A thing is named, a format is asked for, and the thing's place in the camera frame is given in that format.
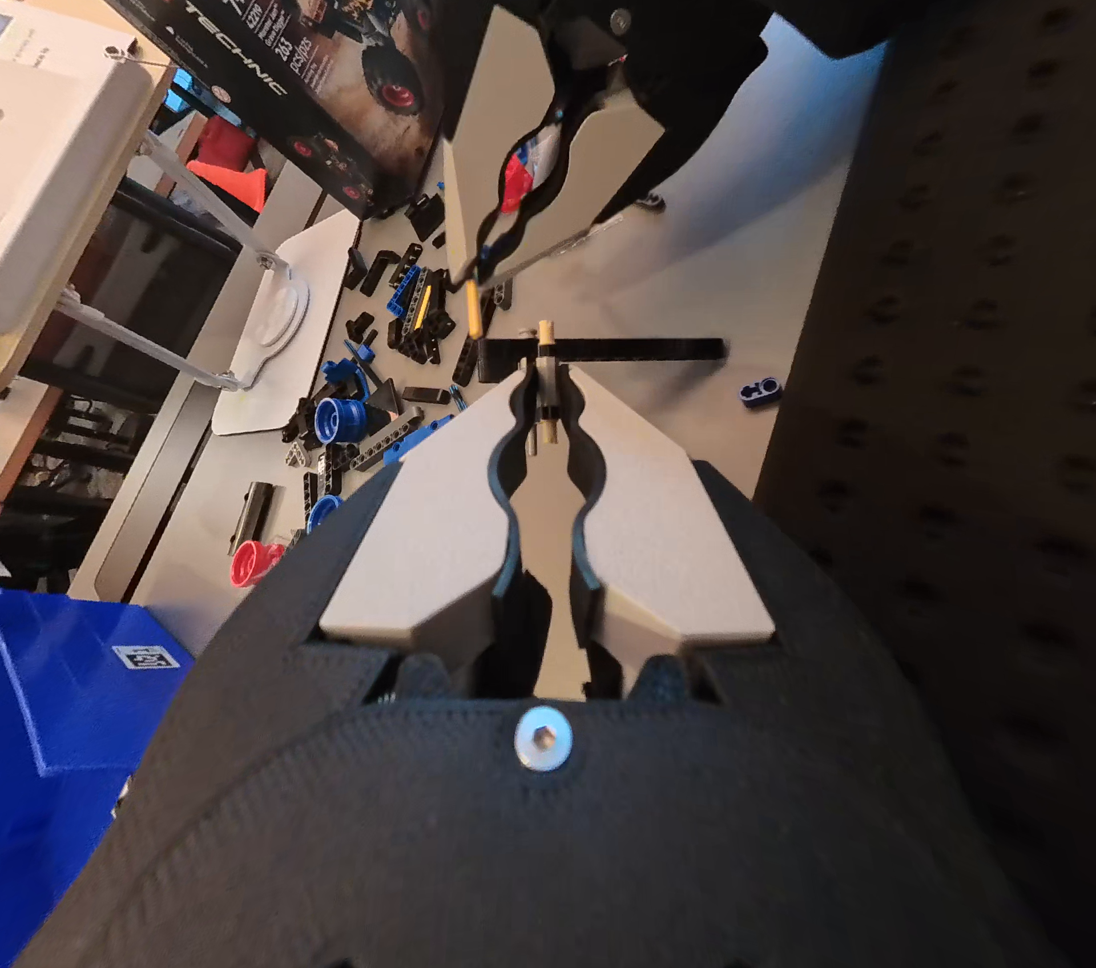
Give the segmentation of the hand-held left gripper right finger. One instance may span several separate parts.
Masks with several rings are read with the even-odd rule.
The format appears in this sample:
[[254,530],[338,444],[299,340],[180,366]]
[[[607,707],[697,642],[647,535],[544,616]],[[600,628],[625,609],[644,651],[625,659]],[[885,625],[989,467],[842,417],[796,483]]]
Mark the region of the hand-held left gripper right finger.
[[558,373],[569,480],[570,610],[589,699],[619,699],[655,657],[768,644],[775,622],[678,443],[590,375]]

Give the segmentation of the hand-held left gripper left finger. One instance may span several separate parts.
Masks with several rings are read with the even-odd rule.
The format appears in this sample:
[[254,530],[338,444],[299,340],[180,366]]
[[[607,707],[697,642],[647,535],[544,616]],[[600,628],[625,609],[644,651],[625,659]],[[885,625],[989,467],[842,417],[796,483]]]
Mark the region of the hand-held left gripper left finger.
[[512,496],[526,477],[538,377],[518,371],[375,476],[388,482],[320,631],[433,654],[473,693],[524,699],[538,679],[538,581]]

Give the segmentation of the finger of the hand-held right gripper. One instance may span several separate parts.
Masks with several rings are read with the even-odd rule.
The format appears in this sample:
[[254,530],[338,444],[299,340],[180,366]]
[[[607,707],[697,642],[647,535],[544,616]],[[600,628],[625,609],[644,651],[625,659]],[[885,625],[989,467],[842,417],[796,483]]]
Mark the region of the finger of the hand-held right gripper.
[[586,234],[661,138],[663,126],[627,89],[578,123],[567,119],[555,164],[522,201],[515,220],[478,257],[481,287],[507,280],[557,247]]
[[504,194],[504,175],[516,148],[553,109],[553,72],[541,33],[494,5],[450,136],[442,143],[445,231],[453,283],[475,288],[480,273],[481,227],[491,234]]

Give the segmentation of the black beam frame assembly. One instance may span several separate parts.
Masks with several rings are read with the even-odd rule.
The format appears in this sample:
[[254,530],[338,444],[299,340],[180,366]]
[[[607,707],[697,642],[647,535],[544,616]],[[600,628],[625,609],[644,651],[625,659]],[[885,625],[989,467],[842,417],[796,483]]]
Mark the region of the black beam frame assembly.
[[463,451],[487,472],[514,475],[525,442],[541,422],[556,421],[571,441],[573,476],[604,472],[604,451],[633,457],[649,425],[593,381],[581,383],[574,365],[591,363],[722,362],[719,338],[551,338],[541,331],[486,335],[473,344],[479,381],[500,389],[473,405],[476,428],[466,425]]

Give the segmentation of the grey desk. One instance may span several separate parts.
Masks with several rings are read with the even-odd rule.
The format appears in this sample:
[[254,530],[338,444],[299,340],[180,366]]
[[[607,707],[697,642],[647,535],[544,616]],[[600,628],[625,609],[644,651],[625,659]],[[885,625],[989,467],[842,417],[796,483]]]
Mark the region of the grey desk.
[[[692,457],[753,496],[777,407],[740,387],[787,381],[887,47],[841,60],[780,19],[768,57],[683,170],[663,213],[630,208],[521,273],[491,335],[551,318],[566,337],[720,337],[723,364],[604,363],[592,375]],[[216,396],[180,376],[69,594],[148,606],[192,654],[235,608],[228,546],[249,486],[277,490],[269,535],[298,529],[299,468],[279,430],[212,433]]]

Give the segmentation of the blue rectangular panel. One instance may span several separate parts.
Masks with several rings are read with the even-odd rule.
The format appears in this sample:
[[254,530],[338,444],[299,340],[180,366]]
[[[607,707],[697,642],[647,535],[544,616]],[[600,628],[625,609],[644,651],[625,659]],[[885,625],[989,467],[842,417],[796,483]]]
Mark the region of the blue rectangular panel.
[[393,441],[391,446],[388,446],[384,453],[383,464],[387,466],[400,462],[410,451],[424,442],[425,439],[430,439],[437,430],[448,425],[453,419],[453,415],[446,414],[429,421],[424,425],[419,425],[403,437]]

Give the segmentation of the black grooved block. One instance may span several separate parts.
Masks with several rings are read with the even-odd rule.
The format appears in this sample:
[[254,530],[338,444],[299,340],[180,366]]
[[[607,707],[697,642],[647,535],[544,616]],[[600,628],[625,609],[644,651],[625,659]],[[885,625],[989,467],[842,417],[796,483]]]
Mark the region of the black grooved block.
[[267,522],[269,506],[276,488],[270,482],[249,485],[237,525],[230,537],[228,550],[230,556],[233,556],[246,542],[261,540]]

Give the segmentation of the pile of black and blue bricks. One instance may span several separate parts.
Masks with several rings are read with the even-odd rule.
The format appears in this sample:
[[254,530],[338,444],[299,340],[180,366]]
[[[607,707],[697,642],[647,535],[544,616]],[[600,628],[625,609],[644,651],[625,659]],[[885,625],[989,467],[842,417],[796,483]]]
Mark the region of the pile of black and blue bricks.
[[[449,283],[444,225],[423,244],[406,214],[378,225],[357,224],[349,237],[336,287],[329,335],[317,371],[301,392],[287,425],[281,430],[286,463],[299,470],[302,529],[316,500],[326,494],[345,499],[344,488],[383,464],[393,441],[419,425],[454,415],[466,407],[465,389],[473,379],[473,344],[464,324],[464,300]],[[422,267],[425,277],[404,318],[388,312],[387,303],[407,267]],[[416,332],[418,298],[433,286],[429,316]],[[322,364],[352,358],[367,376],[372,392],[368,434],[358,444],[321,445],[313,433],[313,414],[322,396]]]

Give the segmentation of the black toy set box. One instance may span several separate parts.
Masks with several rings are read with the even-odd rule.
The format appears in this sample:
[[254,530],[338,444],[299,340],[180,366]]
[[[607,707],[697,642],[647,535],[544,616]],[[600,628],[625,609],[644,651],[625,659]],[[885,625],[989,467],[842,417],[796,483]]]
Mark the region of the black toy set box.
[[104,0],[358,217],[420,189],[441,0]]

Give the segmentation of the orange plastic object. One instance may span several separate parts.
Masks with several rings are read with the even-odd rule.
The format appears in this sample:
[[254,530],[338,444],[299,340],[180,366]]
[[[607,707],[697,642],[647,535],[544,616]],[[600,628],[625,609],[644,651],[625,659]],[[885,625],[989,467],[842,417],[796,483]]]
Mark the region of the orange plastic object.
[[252,166],[256,140],[242,127],[214,115],[199,132],[186,168],[194,175],[259,214],[267,202],[267,169]]

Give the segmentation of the black dotted mat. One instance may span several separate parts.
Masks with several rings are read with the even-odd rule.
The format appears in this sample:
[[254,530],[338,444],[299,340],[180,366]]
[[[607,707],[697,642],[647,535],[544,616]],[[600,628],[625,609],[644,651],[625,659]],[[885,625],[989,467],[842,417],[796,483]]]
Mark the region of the black dotted mat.
[[871,620],[1094,966],[1094,52],[894,44],[756,497]]

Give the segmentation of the blue storage bin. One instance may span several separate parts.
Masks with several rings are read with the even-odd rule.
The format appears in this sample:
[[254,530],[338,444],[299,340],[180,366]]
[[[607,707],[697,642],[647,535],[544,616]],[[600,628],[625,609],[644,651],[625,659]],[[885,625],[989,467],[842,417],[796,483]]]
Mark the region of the blue storage bin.
[[98,847],[193,662],[141,606],[2,590],[2,966]]

